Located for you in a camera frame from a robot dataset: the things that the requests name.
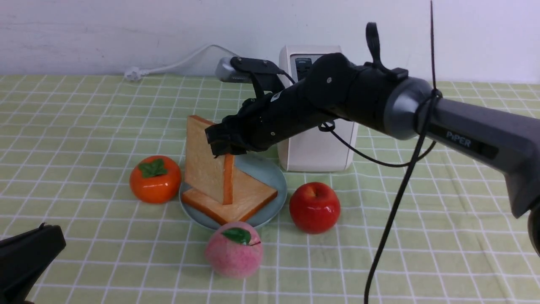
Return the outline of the black robot arm left side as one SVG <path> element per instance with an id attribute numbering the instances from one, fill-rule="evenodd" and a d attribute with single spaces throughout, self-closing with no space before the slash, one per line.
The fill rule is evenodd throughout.
<path id="1" fill-rule="evenodd" d="M 38 228 L 0 242 L 0 302 L 24 304 L 38 278 L 66 247 L 59 225 Z"/>

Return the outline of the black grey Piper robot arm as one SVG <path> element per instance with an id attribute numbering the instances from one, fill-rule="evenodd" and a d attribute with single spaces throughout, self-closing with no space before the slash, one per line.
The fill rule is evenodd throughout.
<path id="1" fill-rule="evenodd" d="M 409 140 L 426 137 L 505 177 L 510 209 L 529 212 L 529 239 L 539 250 L 539 119 L 442 98 L 425 80 L 380 63 L 355 65 L 342 53 L 300 65 L 298 81 L 246 100 L 235 115 L 208 127 L 216 156 L 261 152 L 278 142 L 343 119 Z"/>

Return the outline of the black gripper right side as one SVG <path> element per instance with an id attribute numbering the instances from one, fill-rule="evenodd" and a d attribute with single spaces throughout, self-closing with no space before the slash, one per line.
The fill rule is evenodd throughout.
<path id="1" fill-rule="evenodd" d="M 275 95 L 258 99 L 230 117 L 213 124 L 205 135 L 215 158 L 261 152 L 292 136 L 335 119 L 336 86 L 304 80 Z"/>

